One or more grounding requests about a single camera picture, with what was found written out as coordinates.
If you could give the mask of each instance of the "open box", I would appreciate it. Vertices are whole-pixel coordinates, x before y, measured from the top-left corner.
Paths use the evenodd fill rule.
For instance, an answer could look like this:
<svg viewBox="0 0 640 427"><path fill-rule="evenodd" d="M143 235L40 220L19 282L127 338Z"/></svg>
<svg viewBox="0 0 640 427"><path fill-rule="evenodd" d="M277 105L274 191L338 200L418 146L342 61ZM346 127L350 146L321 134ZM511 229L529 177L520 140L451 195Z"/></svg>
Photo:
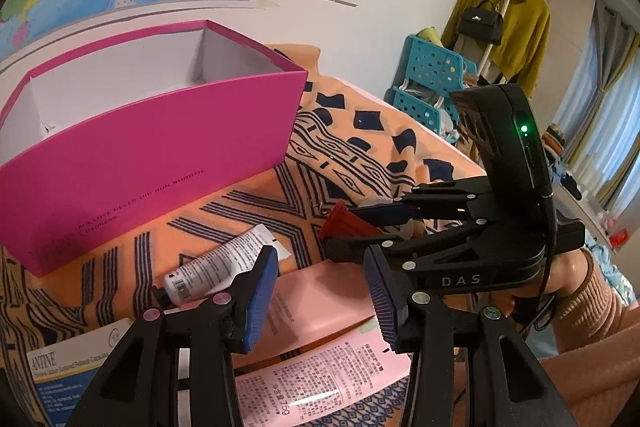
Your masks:
<svg viewBox="0 0 640 427"><path fill-rule="evenodd" d="M41 277L273 168L306 76L209 21L117 35L34 68L0 113L0 244Z"/></svg>

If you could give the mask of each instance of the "pile of clothes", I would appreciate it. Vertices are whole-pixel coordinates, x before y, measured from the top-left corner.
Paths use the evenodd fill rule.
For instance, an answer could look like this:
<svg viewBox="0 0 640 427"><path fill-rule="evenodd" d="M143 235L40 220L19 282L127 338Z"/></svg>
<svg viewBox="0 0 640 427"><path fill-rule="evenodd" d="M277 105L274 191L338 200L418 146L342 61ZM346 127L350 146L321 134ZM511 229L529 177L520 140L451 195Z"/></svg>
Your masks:
<svg viewBox="0 0 640 427"><path fill-rule="evenodd" d="M542 135L542 147L545 150L546 161L549 165L549 177L552 187L562 187L575 198L576 201L582 199L582 192L576 183L568 166L562 161L562 150L564 150L564 133L556 124L551 124Z"/></svg>

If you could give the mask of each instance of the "gray curtain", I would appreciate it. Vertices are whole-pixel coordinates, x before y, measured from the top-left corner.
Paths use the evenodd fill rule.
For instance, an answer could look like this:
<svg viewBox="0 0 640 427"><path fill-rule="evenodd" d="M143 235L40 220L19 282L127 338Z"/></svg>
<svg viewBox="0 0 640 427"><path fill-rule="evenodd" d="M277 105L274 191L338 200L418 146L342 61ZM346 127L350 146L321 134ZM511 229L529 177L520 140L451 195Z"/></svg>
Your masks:
<svg viewBox="0 0 640 427"><path fill-rule="evenodd" d="M606 92L623 73L626 57L636 37L636 31L626 26L620 14L607 8L603 0L596 0L593 23L596 26L598 89L585 111L584 118L562 151L562 158L569 163L593 123Z"/></svg>

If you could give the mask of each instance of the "pink packaging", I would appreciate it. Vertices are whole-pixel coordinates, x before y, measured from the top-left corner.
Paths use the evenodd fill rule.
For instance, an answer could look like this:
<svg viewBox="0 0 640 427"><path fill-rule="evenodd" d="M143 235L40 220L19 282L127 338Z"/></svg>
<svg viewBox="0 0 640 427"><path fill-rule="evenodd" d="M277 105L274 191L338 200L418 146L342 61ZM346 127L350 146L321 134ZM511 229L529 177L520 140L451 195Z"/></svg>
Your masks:
<svg viewBox="0 0 640 427"><path fill-rule="evenodd" d="M34 68L0 112L0 245L41 277L273 168L306 76L210 21L117 35Z"/></svg>
<svg viewBox="0 0 640 427"><path fill-rule="evenodd" d="M351 405L406 377L411 363L396 355L371 319L338 339L236 378L246 427L293 427ZM191 424L189 391L178 391L181 427Z"/></svg>
<svg viewBox="0 0 640 427"><path fill-rule="evenodd" d="M179 309L195 308L201 302ZM232 354L234 367L316 343L375 314L361 265L322 261L281 275L276 279L260 340L249 354Z"/></svg>

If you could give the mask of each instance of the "hand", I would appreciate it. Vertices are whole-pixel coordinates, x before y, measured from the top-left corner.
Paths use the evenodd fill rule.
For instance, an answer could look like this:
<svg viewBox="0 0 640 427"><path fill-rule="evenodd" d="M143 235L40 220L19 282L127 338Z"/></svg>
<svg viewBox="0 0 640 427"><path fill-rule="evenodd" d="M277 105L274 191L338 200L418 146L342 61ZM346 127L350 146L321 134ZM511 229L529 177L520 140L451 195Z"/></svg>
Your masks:
<svg viewBox="0 0 640 427"><path fill-rule="evenodd" d="M549 280L545 294L556 293L559 297L566 297L574 293L584 282L589 270L589 263L582 250L572 250L561 253L553 258ZM542 284L543 269L537 277L526 286L511 288L490 293L490 301L509 316L515 308L516 297L537 297Z"/></svg>

